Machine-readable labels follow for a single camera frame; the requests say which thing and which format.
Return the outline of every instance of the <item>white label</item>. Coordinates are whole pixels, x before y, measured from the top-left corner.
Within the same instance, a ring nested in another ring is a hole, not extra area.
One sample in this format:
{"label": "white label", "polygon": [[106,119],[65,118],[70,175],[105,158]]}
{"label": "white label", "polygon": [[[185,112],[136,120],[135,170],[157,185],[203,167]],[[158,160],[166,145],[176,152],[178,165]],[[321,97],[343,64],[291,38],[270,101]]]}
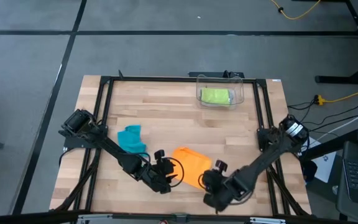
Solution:
{"label": "white label", "polygon": [[290,134],[290,136],[296,136],[302,130],[302,128],[303,126],[299,124],[299,126]]}
{"label": "white label", "polygon": [[286,130],[285,132],[286,132],[287,134],[291,134],[291,132],[293,132],[293,130],[295,130],[297,127],[298,127],[298,124],[293,123],[293,124],[291,125],[291,127],[288,128],[288,130]]}

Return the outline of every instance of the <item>orange cloth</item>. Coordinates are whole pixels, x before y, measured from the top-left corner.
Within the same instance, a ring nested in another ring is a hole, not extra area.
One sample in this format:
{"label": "orange cloth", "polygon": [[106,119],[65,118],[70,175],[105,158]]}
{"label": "orange cloth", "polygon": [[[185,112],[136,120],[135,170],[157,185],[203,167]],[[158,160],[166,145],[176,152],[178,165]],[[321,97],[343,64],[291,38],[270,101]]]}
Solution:
{"label": "orange cloth", "polygon": [[[211,159],[187,147],[178,147],[174,150],[172,157],[179,160],[183,166],[185,171],[183,181],[198,189],[202,189],[198,183],[198,177],[203,174],[204,171],[211,168]],[[173,174],[177,174],[175,178],[180,180],[182,174],[181,167],[176,161],[172,162],[175,164]]]}

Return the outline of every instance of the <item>blue towel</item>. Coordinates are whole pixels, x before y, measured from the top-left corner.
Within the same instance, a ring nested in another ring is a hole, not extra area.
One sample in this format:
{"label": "blue towel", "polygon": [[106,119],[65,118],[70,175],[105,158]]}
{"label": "blue towel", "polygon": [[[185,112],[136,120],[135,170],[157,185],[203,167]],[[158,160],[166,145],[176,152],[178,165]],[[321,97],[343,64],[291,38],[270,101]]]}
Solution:
{"label": "blue towel", "polygon": [[140,140],[140,125],[130,125],[117,134],[118,145],[125,151],[140,153],[146,151],[146,145]]}

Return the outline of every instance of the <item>transparent bin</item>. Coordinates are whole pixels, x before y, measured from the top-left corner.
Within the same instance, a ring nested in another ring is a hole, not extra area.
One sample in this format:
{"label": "transparent bin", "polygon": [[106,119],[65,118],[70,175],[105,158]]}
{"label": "transparent bin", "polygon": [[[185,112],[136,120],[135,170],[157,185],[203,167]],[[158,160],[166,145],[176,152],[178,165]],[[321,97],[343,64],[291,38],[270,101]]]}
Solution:
{"label": "transparent bin", "polygon": [[244,102],[242,79],[198,75],[196,97],[200,108],[234,110],[236,105]]}

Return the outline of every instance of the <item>green sponge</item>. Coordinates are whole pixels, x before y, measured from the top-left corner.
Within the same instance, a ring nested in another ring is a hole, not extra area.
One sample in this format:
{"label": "green sponge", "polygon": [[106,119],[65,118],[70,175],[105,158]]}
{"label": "green sponge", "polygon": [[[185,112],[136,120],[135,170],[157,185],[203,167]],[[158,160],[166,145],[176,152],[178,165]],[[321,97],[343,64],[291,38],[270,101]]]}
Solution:
{"label": "green sponge", "polygon": [[230,104],[230,94],[228,89],[202,88],[201,101],[204,103],[214,103],[221,105]]}

